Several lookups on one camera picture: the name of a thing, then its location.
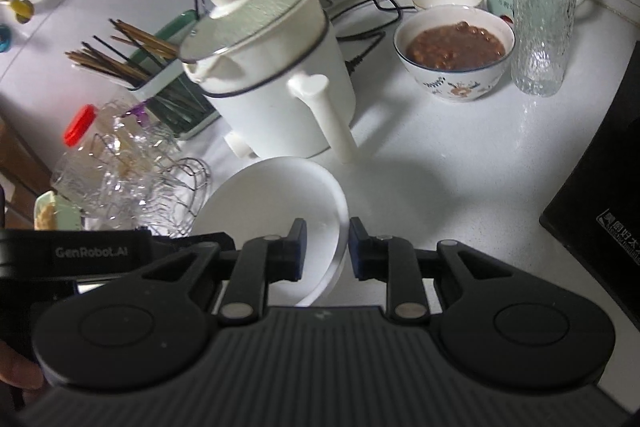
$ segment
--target pot lid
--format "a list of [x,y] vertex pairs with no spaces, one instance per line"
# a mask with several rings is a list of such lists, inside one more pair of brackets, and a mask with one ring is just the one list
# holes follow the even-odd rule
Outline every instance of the pot lid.
[[215,8],[187,35],[178,58],[193,64],[275,25],[302,0],[211,0]]

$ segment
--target countertop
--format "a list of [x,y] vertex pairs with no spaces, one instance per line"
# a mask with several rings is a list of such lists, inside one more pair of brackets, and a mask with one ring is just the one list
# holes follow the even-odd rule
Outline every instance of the countertop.
[[[391,16],[367,6],[336,29],[346,34]],[[555,96],[527,96],[504,78],[487,96],[457,104],[417,85],[395,54],[392,33],[352,76],[359,162],[341,165],[331,152],[313,160],[340,182],[351,216],[370,233],[404,237],[416,248],[457,239],[600,305],[616,328],[601,387],[625,408],[638,409],[640,332],[538,218],[607,112],[640,29],[586,2],[578,8],[570,64]],[[345,58],[364,46],[344,46]],[[219,120],[185,147],[210,165],[214,187],[256,161],[233,156],[223,140],[228,130]],[[357,282],[347,263],[320,304],[384,302],[385,286]]]

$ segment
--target white electric pot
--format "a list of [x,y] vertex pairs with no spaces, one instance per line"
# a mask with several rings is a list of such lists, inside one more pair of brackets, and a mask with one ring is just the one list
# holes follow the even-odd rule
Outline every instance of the white electric pot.
[[229,123],[239,156],[356,156],[355,95],[319,0],[212,0],[180,47],[187,76]]

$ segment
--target clear glass cup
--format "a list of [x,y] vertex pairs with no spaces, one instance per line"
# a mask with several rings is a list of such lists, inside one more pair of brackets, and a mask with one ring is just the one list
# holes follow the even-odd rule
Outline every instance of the clear glass cup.
[[513,12],[511,78],[527,94],[551,96],[564,79],[575,0],[513,0]]

